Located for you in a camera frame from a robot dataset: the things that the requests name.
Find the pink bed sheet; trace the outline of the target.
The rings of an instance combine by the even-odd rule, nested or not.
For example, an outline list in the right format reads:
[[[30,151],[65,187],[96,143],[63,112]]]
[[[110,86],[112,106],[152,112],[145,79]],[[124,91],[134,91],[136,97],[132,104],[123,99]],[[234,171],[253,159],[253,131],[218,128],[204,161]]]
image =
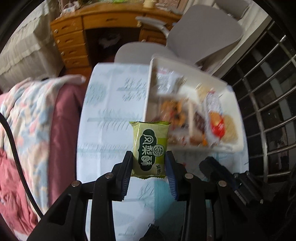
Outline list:
[[[78,127],[85,90],[63,85],[53,111],[48,166],[48,199],[52,205],[75,179]],[[16,165],[1,150],[1,231],[10,238],[26,240],[37,224],[37,216],[27,204]]]

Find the floral blanket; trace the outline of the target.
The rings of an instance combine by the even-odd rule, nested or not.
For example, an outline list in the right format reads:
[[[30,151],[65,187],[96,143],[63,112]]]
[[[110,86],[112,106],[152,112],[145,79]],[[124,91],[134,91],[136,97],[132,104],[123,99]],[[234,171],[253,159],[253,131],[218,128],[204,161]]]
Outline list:
[[[43,213],[51,206],[48,199],[48,166],[53,111],[58,92],[66,84],[74,84],[84,89],[82,85],[85,81],[82,75],[65,75],[43,81],[27,78],[1,95],[1,114],[13,133],[26,182]],[[13,160],[4,130],[1,130],[1,150]],[[27,204],[37,216],[38,223],[38,215],[27,195],[26,198]]]

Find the leaf patterned tablecloth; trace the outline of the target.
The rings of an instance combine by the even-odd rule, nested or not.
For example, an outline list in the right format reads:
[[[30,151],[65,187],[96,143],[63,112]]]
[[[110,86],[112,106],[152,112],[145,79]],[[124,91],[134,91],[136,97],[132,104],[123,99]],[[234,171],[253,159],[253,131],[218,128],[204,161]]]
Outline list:
[[[82,107],[77,144],[77,178],[94,181],[120,163],[132,150],[132,121],[143,121],[153,66],[166,66],[185,76],[180,94],[198,101],[196,88],[208,86],[222,95],[232,92],[226,82],[198,68],[164,58],[150,65],[99,63],[91,74]],[[117,240],[139,240],[150,224],[155,224],[166,239],[177,240],[183,225],[185,203],[171,196],[162,178],[130,180],[122,202],[113,203]]]

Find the metal window grille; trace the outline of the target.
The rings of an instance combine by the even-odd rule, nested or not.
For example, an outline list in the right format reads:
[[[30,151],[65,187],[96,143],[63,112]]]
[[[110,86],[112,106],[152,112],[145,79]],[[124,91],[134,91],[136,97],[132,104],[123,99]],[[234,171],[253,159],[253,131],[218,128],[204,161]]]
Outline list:
[[[289,179],[295,166],[295,48],[271,21],[222,78],[243,118],[250,172],[265,182]]]

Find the white plastic organizer tray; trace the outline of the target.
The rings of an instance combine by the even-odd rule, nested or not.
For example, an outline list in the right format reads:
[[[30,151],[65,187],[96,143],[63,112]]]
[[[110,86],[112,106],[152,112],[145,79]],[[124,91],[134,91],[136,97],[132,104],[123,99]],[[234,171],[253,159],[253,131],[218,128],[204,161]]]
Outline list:
[[[196,110],[204,119],[206,117],[206,104],[201,100],[198,89],[214,90],[219,97],[222,114],[227,115],[234,121],[234,128],[237,140],[233,142],[224,142],[220,140],[218,144],[208,142],[207,146],[185,144],[169,144],[168,150],[190,151],[190,152],[218,152],[218,153],[237,153],[241,152],[246,144],[245,130],[243,127],[242,116],[239,110],[238,102],[234,91],[225,81],[222,81],[196,67],[171,60],[164,57],[154,57],[149,65],[149,80],[152,80],[152,70],[154,68],[164,67],[171,69],[185,77],[175,98],[184,97],[187,100],[187,107],[190,111]]]

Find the white red striped snack packet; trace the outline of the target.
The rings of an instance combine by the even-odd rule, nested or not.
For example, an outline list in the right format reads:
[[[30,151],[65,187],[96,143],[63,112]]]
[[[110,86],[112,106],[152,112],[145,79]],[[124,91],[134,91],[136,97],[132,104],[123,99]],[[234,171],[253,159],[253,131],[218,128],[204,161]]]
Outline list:
[[[225,135],[225,125],[221,103],[214,90],[207,92],[203,104],[205,109],[205,135],[208,145],[217,145]]]

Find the grey office chair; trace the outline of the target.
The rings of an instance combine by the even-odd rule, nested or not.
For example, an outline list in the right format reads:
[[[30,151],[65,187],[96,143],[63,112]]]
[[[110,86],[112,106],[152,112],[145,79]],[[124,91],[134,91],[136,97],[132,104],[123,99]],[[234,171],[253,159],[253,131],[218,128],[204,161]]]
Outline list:
[[[130,42],[119,48],[114,61],[125,64],[149,64],[153,57],[164,56],[198,65],[212,55],[231,51],[241,40],[238,23],[249,8],[247,1],[215,1],[217,7],[196,4],[168,30],[165,22],[137,16],[135,19],[160,30],[166,44]]]

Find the white lace curtain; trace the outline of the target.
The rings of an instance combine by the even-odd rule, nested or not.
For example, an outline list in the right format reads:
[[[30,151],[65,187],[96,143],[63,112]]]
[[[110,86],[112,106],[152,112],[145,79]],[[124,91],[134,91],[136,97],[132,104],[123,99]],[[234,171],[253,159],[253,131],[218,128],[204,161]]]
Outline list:
[[[51,33],[59,16],[58,1],[43,1],[17,27],[1,52],[3,92],[31,77],[57,77],[64,64]]]

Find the wooden desk with drawers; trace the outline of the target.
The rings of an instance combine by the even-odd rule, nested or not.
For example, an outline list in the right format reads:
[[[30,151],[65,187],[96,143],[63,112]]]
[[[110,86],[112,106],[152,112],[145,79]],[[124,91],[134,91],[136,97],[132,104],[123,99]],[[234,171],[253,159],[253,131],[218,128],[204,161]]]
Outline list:
[[[63,74],[90,77],[99,62],[111,62],[117,50],[129,42],[166,44],[164,34],[136,20],[137,16],[163,21],[170,30],[180,15],[140,3],[96,3],[67,13],[50,23],[64,63]]]

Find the yellow cup on desk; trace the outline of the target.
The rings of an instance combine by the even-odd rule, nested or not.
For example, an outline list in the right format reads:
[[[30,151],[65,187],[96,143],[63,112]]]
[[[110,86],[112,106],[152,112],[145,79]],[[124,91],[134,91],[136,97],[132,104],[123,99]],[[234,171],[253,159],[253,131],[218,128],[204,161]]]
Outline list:
[[[143,7],[146,9],[153,9],[157,3],[157,0],[144,0]]]

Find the green pineapple cake packet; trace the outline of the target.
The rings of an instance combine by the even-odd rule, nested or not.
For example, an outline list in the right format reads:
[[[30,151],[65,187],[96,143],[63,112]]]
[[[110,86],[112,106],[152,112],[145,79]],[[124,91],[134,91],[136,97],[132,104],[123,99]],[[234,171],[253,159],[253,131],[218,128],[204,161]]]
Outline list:
[[[165,178],[165,153],[170,123],[131,121],[133,129],[132,176]]]

